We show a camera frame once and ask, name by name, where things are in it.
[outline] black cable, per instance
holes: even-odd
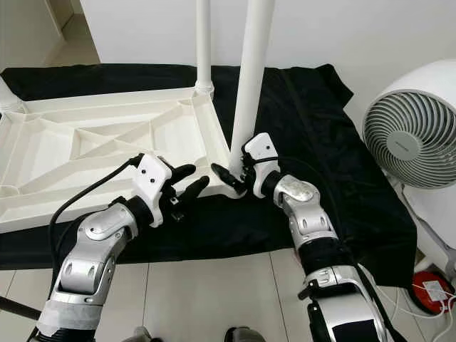
[[[81,192],[79,192],[78,194],[76,194],[75,196],[70,198],[67,202],[63,203],[63,205],[60,208],[58,208],[57,211],[52,216],[51,221],[49,222],[49,225],[48,225],[48,243],[49,243],[49,249],[51,250],[51,263],[52,263],[52,281],[51,281],[51,287],[49,289],[48,299],[50,299],[50,297],[51,297],[52,290],[53,290],[54,285],[57,280],[58,272],[60,271],[60,267],[58,266],[57,251],[59,251],[59,253],[60,253],[60,248],[61,248],[61,245],[65,238],[65,235],[70,231],[71,227],[74,227],[73,223],[81,218],[81,217],[77,218],[75,221],[73,221],[71,224],[69,224],[65,228],[65,230],[63,231],[62,235],[60,236],[60,239],[56,246],[56,242],[54,240],[54,229],[55,229],[55,225],[56,225],[58,217],[62,214],[62,212],[65,211],[66,208],[70,207],[74,202],[80,200],[82,197],[86,196],[89,192],[95,190],[97,187],[100,187],[101,185],[106,183],[108,180],[114,178],[119,173],[121,173],[124,169],[126,169],[128,166],[132,165],[132,166],[138,167],[138,165],[141,162],[141,159],[143,158],[143,155],[144,154],[140,153],[136,157],[130,158],[129,160],[124,162],[120,167],[118,167],[117,169],[112,171],[109,175],[103,177],[101,180],[98,180],[97,182],[93,183],[89,187],[85,188],[84,190],[82,190]],[[27,338],[27,342],[29,342],[33,337],[35,337],[37,333],[38,333],[38,329],[35,326],[31,332],[30,336]]]
[[[380,315],[382,316],[383,322],[385,323],[385,327],[390,331],[393,341],[407,342],[407,340],[405,340],[405,338],[400,334],[400,332],[394,328],[393,323],[391,323],[390,317],[386,313],[386,310],[383,307],[383,303],[381,302],[380,298],[378,298],[377,292],[375,292],[375,289],[373,288],[372,283],[369,281],[369,279],[366,276],[366,274],[364,273],[364,271],[355,262],[353,257],[352,257],[352,262],[353,262],[353,266],[355,267],[356,271],[358,271],[361,282],[363,283],[364,287],[366,288],[367,292],[369,293],[369,296],[371,298],[373,298],[375,304],[377,304],[377,308],[380,311]]]
[[[57,211],[54,213],[54,215],[51,218],[51,221],[49,222],[48,226],[48,243],[49,243],[49,248],[51,250],[51,262],[52,262],[52,282],[51,285],[55,284],[57,280],[57,275],[58,275],[58,256],[56,255],[56,242],[54,240],[54,226],[56,225],[58,217],[61,215],[63,211],[65,211],[66,208],[70,207],[74,202],[80,200],[82,197],[86,196],[89,192],[93,191],[97,187],[103,185],[106,183],[108,180],[114,178],[117,176],[119,173],[121,173],[124,169],[126,169],[130,165],[138,166],[141,158],[143,157],[143,154],[139,154],[138,156],[134,158],[130,158],[126,162],[124,162],[120,167],[112,171],[109,175],[105,176],[101,180],[98,180],[97,182],[93,183],[89,187],[85,188],[72,198],[70,198],[67,202],[65,202],[60,208],[57,209]]]

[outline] white metal pole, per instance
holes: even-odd
[[[259,94],[275,0],[249,0],[242,47],[241,73],[237,90],[229,171],[242,173],[241,147],[252,137],[257,121]]]
[[[22,100],[13,94],[0,76],[0,113],[8,110],[23,112],[24,106]]]
[[[211,9],[210,0],[197,0],[197,82],[201,94],[214,91],[211,80]]]

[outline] power cord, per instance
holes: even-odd
[[[456,299],[456,295],[454,294],[451,294],[449,292],[446,292],[446,291],[443,291],[443,290],[437,290],[437,289],[432,289],[432,290],[427,290],[425,287],[422,287],[422,286],[419,286],[419,285],[416,285],[416,284],[413,284],[414,287],[417,287],[419,289],[423,289],[423,290],[427,290],[427,291],[436,291],[436,292],[441,292],[441,293],[444,293],[446,294],[447,296],[449,296],[449,299],[448,299],[448,302],[447,302],[447,305],[445,305],[445,303],[443,301],[440,301],[440,305],[441,305],[441,310],[440,310],[440,313],[438,313],[437,315],[435,316],[424,316],[424,315],[420,315],[420,314],[417,314],[417,313],[414,313],[414,312],[411,312],[409,310],[405,310],[404,308],[401,308],[399,305],[398,305],[398,297],[396,297],[396,301],[392,300],[379,286],[377,286],[373,280],[373,277],[369,274],[369,281],[377,288],[377,290],[382,294],[382,296],[385,297],[385,299],[387,299],[389,302],[391,302],[394,306],[395,306],[395,310],[398,309],[406,314],[409,314],[411,316],[414,316],[414,317],[418,317],[418,318],[424,318],[424,319],[436,319],[436,318],[439,318],[441,317],[444,312],[445,312],[445,309],[448,310],[448,314],[450,316],[450,322],[449,324],[447,325],[447,327],[445,329],[443,329],[441,332],[439,332],[433,339],[432,339],[432,342],[437,342],[442,336],[444,336],[448,331],[450,331],[450,329],[452,328],[452,325],[453,325],[453,315],[452,315],[452,307],[451,307],[451,303]],[[397,295],[400,293],[399,292],[399,289],[396,289],[396,293]]]

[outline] white floor tile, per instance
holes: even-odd
[[[148,264],[117,265],[96,332],[97,342],[122,341],[143,324]]]
[[[404,291],[403,297],[406,298],[407,304],[410,310],[419,315],[426,316],[426,313],[422,312],[410,299],[408,294]],[[456,309],[453,307],[452,309],[453,318],[456,317]],[[421,332],[423,333],[426,342],[431,342],[432,339],[439,334],[439,332],[443,331],[450,322],[450,317],[445,314],[442,317],[436,319],[426,319],[426,318],[418,318],[415,317],[417,324],[420,327]],[[456,323],[453,323],[452,328],[448,331],[444,336],[438,339],[438,342],[454,342],[456,341]]]
[[[14,271],[0,271],[0,296],[5,296],[8,291]]]
[[[307,305],[310,300],[298,299],[298,293],[302,290],[304,272],[295,260],[293,249],[271,252],[271,260],[289,342],[312,341],[307,315]]]
[[[51,284],[50,269],[17,271],[9,288],[8,299],[41,310],[48,297]],[[5,311],[0,312],[1,340],[24,342],[36,322]]]
[[[312,341],[307,315],[307,305],[310,303],[310,300],[299,301],[296,296],[302,289],[304,273],[301,265],[294,257],[293,249],[282,249],[271,252],[271,260],[276,275],[277,288],[284,312],[285,327],[289,342]],[[386,294],[395,299],[395,289],[382,289]],[[387,312],[392,314],[393,306],[384,300],[382,301],[385,303]],[[402,306],[406,305],[404,299],[400,304]],[[408,341],[424,342],[412,316],[398,312],[393,324]]]
[[[267,253],[230,259],[151,264],[145,326],[172,342],[223,341],[232,326],[250,326],[285,342]]]

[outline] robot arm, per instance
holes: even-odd
[[[194,165],[173,168],[158,157],[142,156],[133,178],[133,197],[116,199],[81,222],[76,245],[63,261],[36,324],[35,341],[93,340],[119,254],[142,227],[162,224],[165,212],[182,219],[186,201],[196,198],[209,178],[201,177],[179,197],[172,185],[194,171]]]
[[[272,200],[289,218],[306,274],[299,298],[311,299],[307,311],[314,341],[389,341],[378,307],[320,205],[318,189],[280,173],[279,157],[267,133],[253,137],[242,152],[243,182],[233,180],[219,165],[212,169],[222,180],[236,185],[238,193],[252,189],[256,197]]]

